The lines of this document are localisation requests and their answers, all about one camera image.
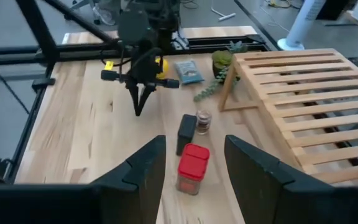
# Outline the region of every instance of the wire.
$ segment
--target wire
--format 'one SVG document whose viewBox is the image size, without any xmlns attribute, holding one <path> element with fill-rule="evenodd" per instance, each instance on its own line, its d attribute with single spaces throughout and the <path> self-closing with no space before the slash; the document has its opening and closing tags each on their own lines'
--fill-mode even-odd
<svg viewBox="0 0 358 224">
<path fill-rule="evenodd" d="M 294 8 L 294 9 L 297 9 L 297 10 L 301 10 L 302 5 L 303 5 L 303 1 L 297 2 L 297 3 L 296 3 L 297 6 L 293 4 L 293 3 L 294 3 L 293 0 L 290 0 L 290 3 L 291 3 L 291 8 Z"/>
<path fill-rule="evenodd" d="M 120 66 L 119 66 L 119 81 L 121 82 L 121 76 L 122 76 L 122 60 L 124 60 L 124 50 L 121 51 L 121 60 L 120 60 Z"/>
<path fill-rule="evenodd" d="M 180 3 L 186 9 L 197 9 L 199 7 L 198 3 L 195 0 L 181 0 Z"/>
<path fill-rule="evenodd" d="M 182 50 L 186 50 L 185 46 L 183 46 L 183 44 L 179 40 L 173 39 L 172 42 L 178 43 Z"/>
<path fill-rule="evenodd" d="M 287 2 L 287 5 L 286 6 L 281 6 L 281 5 L 276 4 L 275 0 L 265 0 L 265 2 L 267 2 L 270 7 L 282 8 L 282 9 L 294 8 L 294 9 L 297 9 L 297 10 L 301 9 L 300 7 L 294 6 L 292 4 L 291 0 L 282 0 L 282 1 Z"/>
<path fill-rule="evenodd" d="M 121 62 L 118 63 L 118 64 L 114 64 L 113 67 L 123 66 L 123 65 L 125 65 L 126 63 L 128 63 L 128 62 L 130 62 L 132 60 L 131 58 L 129 58 L 129 59 L 125 60 L 125 61 L 122 61 L 123 56 L 124 56 L 124 51 L 121 52 Z M 106 61 L 103 58 L 100 59 L 100 61 L 103 63 L 103 65 L 106 65 Z"/>
<path fill-rule="evenodd" d="M 125 9 L 127 9 L 128 5 L 129 5 L 132 1 L 134 1 L 134 0 L 129 0 L 129 1 L 128 1 L 127 5 L 125 6 Z"/>
<path fill-rule="evenodd" d="M 180 31 L 178 30 L 178 37 L 181 41 L 183 41 L 183 43 L 186 43 L 186 40 L 181 36 Z"/>
<path fill-rule="evenodd" d="M 154 47 L 154 48 L 152 48 L 152 49 L 146 51 L 146 53 L 142 54 L 142 55 L 132 64 L 132 66 L 129 68 L 127 74 L 129 75 L 130 72 L 131 72 L 131 70 L 132 70 L 134 67 L 136 67 L 136 65 L 137 65 L 140 61 L 142 61 L 144 58 L 148 57 L 148 56 L 151 55 L 151 54 L 160 54 L 160 58 L 162 58 L 161 52 L 162 52 L 161 49 L 158 48 L 158 47 Z"/>
<path fill-rule="evenodd" d="M 289 7 L 291 7 L 291 2 L 289 0 L 284 0 L 284 1 L 287 3 L 286 6 L 278 5 L 275 3 L 274 0 L 265 0 L 265 2 L 267 2 L 270 7 L 277 7 L 282 9 L 288 9 Z"/>
<path fill-rule="evenodd" d="M 13 97 L 17 100 L 17 102 L 22 106 L 23 110 L 24 110 L 27 114 L 30 114 L 29 109 L 27 109 L 27 107 L 25 107 L 23 101 L 17 96 L 17 94 L 15 93 L 15 91 L 13 91 L 13 89 L 11 88 L 11 86 L 7 83 L 7 81 L 5 80 L 5 78 L 1 76 L 1 74 L 0 74 L 0 81 L 5 85 L 5 87 L 8 89 L 8 91 L 13 95 Z"/>
<path fill-rule="evenodd" d="M 268 23 L 267 23 L 268 26 L 271 26 L 271 27 L 280 27 L 281 29 L 283 29 L 283 30 L 285 30 L 285 31 L 287 31 L 287 32 L 290 32 L 287 28 L 285 28 L 284 26 L 281 26 L 281 25 L 273 18 L 272 15 L 270 15 L 265 9 L 262 8 L 262 6 L 259 6 L 259 7 L 260 7 L 260 9 L 261 9 L 264 13 L 266 13 L 266 14 L 270 17 L 271 20 L 273 20 L 273 22 L 268 22 Z"/>
</svg>

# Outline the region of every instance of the black metal frame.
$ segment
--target black metal frame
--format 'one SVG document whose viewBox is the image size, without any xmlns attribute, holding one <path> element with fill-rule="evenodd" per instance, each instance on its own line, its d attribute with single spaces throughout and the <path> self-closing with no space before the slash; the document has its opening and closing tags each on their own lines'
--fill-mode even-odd
<svg viewBox="0 0 358 224">
<path fill-rule="evenodd" d="M 12 159 L 7 159 L 7 163 L 1 163 L 7 172 L 4 175 L 4 180 L 7 183 L 13 183 L 17 171 L 27 147 L 35 119 L 38 115 L 39 108 L 44 98 L 47 85 L 53 85 L 50 81 L 53 67 L 56 62 L 70 62 L 79 60 L 100 60 L 107 58 L 120 58 L 121 47 L 117 44 L 117 39 L 113 39 L 105 32 L 98 29 L 92 23 L 84 20 L 81 16 L 75 14 L 70 8 L 62 4 L 59 0 L 43 0 L 51 5 L 63 15 L 70 17 L 71 20 L 82 26 L 87 31 L 100 38 L 103 43 L 100 44 L 66 44 L 57 45 L 50 34 L 48 27 L 42 17 L 42 14 L 37 6 L 35 0 L 16 0 L 20 10 L 22 11 L 32 33 L 34 34 L 39 46 L 27 47 L 0 47 L 0 65 L 14 65 L 22 63 L 40 63 L 46 65 L 45 84 L 37 82 L 37 87 L 34 88 L 37 96 L 35 97 L 29 117 L 27 118 L 24 130 L 22 132 L 19 143 L 16 147 Z M 188 39 L 188 49 L 185 50 L 169 50 L 164 52 L 164 55 L 180 55 L 180 54 L 204 54 L 212 53 L 216 50 L 224 50 L 229 41 L 242 41 L 252 51 L 269 51 L 269 47 L 259 35 L 246 35 L 236 37 L 210 37 L 210 38 L 193 38 Z"/>
</svg>

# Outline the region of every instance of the spice jar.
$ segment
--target spice jar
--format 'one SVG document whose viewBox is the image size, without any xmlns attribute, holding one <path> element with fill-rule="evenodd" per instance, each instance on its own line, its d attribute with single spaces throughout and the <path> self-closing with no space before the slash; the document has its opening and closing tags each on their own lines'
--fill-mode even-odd
<svg viewBox="0 0 358 224">
<path fill-rule="evenodd" d="M 199 110 L 196 113 L 197 125 L 196 132 L 198 134 L 205 134 L 208 132 L 209 126 L 211 125 L 212 115 L 207 110 Z"/>
<path fill-rule="evenodd" d="M 177 189 L 190 195 L 198 194 L 208 165 L 209 150 L 196 144 L 187 144 L 178 167 Z"/>
</svg>

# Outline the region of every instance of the wooden slatted rack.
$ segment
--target wooden slatted rack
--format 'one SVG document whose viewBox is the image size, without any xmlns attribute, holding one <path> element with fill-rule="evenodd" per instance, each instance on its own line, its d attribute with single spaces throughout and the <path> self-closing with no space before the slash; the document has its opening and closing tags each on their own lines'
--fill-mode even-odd
<svg viewBox="0 0 358 224">
<path fill-rule="evenodd" d="M 246 84 L 251 100 L 226 105 L 236 76 Z M 358 157 L 358 146 L 327 148 L 335 142 L 358 139 L 358 129 L 323 131 L 324 128 L 357 124 L 358 113 L 323 119 L 311 116 L 358 110 L 358 67 L 343 55 L 334 49 L 235 54 L 219 109 L 254 107 L 263 114 L 265 125 L 280 147 L 293 154 L 293 161 L 289 162 L 292 166 L 327 183 L 358 179 L 358 166 L 322 172 L 316 167 L 316 164 Z"/>
</svg>

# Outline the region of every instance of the red lid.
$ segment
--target red lid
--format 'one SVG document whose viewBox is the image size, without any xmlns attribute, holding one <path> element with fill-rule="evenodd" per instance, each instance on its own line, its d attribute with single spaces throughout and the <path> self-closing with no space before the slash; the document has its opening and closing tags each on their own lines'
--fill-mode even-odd
<svg viewBox="0 0 358 224">
<path fill-rule="evenodd" d="M 178 173 L 181 176 L 195 181 L 202 181 L 208 165 L 209 150 L 197 146 L 196 144 L 187 144 L 181 155 Z"/>
</svg>

